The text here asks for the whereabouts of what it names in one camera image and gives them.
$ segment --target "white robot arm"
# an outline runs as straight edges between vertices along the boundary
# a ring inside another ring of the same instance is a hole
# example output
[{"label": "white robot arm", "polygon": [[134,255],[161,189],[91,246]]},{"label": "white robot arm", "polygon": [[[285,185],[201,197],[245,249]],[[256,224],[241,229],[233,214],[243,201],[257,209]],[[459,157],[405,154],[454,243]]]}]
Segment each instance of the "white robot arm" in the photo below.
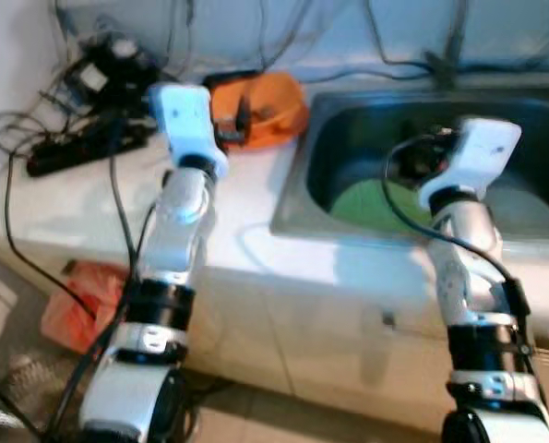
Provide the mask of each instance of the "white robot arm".
[{"label": "white robot arm", "polygon": [[215,142],[206,89],[165,85],[153,96],[175,171],[144,239],[137,295],[129,300],[81,405],[83,443],[185,441],[180,367],[194,278],[215,218],[214,188],[228,164]]},{"label": "white robot arm", "polygon": [[[465,120],[448,168],[419,192],[436,231],[497,262],[502,238],[481,198],[503,172],[520,132],[509,122]],[[459,245],[434,239],[429,252],[453,364],[447,386],[457,403],[442,441],[549,443],[549,413],[527,336],[530,309],[519,282]]]}]

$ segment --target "plastic bag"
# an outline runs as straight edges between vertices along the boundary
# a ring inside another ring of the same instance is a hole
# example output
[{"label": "plastic bag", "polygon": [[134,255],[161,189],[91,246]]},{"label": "plastic bag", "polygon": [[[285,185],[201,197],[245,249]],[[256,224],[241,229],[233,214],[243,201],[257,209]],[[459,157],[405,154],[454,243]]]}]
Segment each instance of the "plastic bag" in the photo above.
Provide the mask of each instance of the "plastic bag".
[{"label": "plastic bag", "polygon": [[64,291],[55,293],[41,320],[41,333],[49,339],[85,353],[110,323],[123,291],[127,271],[123,268],[80,261],[69,272],[67,287],[93,312],[92,319]]}]

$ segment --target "orange container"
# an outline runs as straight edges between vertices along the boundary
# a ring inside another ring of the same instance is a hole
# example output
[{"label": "orange container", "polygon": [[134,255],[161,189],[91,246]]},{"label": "orange container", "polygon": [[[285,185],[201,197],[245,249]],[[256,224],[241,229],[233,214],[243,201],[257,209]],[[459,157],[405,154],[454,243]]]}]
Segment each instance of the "orange container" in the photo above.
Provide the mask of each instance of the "orange container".
[{"label": "orange container", "polygon": [[[307,127],[309,110],[301,85],[289,74],[273,72],[219,85],[212,93],[212,118],[217,125],[234,121],[245,97],[251,111],[249,139],[243,148],[280,145]],[[228,148],[240,147],[227,144]]]}]

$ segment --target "white countertop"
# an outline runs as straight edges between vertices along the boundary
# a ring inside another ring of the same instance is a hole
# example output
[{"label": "white countertop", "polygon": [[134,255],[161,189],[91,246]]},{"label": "white countertop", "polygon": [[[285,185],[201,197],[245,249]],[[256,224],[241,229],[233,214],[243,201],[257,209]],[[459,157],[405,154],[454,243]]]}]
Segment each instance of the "white countertop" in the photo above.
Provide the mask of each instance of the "white countertop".
[{"label": "white countertop", "polygon": [[[290,170],[295,143],[262,151],[235,152],[230,174],[217,188],[217,223],[209,239],[209,268],[270,278],[335,285],[369,293],[380,303],[415,303],[434,293],[425,251],[340,245],[329,240],[276,236],[269,230]],[[120,192],[138,238],[147,208],[172,167],[161,137],[117,157]],[[6,160],[0,153],[0,246],[6,244],[3,201]],[[94,162],[39,179],[17,161],[11,198],[13,235],[20,248],[60,257],[126,263],[125,242],[113,203],[108,161]],[[549,261],[510,261],[533,312],[549,318]]]}]

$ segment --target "stainless steel sink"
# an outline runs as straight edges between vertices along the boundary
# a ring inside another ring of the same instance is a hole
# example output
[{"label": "stainless steel sink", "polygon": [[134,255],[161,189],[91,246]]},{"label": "stainless steel sink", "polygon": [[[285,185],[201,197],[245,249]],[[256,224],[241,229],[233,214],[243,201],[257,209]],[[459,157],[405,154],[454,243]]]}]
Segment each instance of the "stainless steel sink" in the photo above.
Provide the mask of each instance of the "stainless steel sink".
[{"label": "stainless steel sink", "polygon": [[[324,93],[314,98],[311,112],[272,221],[274,233],[374,245],[419,241],[373,225],[357,226],[329,213],[349,186],[380,176],[384,156],[398,142],[432,126],[455,126],[465,115],[503,118],[523,129],[520,144],[488,198],[497,189],[517,188],[533,194],[549,210],[548,89]],[[518,234],[500,228],[508,250],[549,252],[549,233],[544,230]]]}]

